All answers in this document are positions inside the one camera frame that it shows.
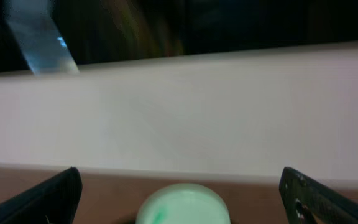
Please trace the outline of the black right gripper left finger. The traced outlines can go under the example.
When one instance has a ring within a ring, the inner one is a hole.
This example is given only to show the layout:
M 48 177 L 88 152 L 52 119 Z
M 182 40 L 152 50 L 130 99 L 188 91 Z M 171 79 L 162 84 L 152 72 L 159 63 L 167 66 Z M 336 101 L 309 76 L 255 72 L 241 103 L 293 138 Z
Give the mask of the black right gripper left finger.
M 71 167 L 48 180 L 0 203 L 0 224 L 72 224 L 83 184 L 77 168 Z

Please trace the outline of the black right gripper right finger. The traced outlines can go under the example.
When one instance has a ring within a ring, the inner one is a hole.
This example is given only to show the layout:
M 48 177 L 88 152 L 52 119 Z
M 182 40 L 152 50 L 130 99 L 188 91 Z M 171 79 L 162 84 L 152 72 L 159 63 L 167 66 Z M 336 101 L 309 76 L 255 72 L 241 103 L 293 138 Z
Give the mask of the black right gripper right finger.
M 358 204 L 301 172 L 285 167 L 279 184 L 290 224 L 358 224 Z

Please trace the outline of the green plate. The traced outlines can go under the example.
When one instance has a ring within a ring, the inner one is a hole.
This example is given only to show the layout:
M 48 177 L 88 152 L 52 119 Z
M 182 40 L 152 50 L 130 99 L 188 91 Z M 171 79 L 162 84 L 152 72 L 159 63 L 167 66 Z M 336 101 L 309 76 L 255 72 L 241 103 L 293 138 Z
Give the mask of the green plate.
M 223 199 L 199 184 L 173 184 L 151 196 L 140 207 L 136 224 L 231 224 Z

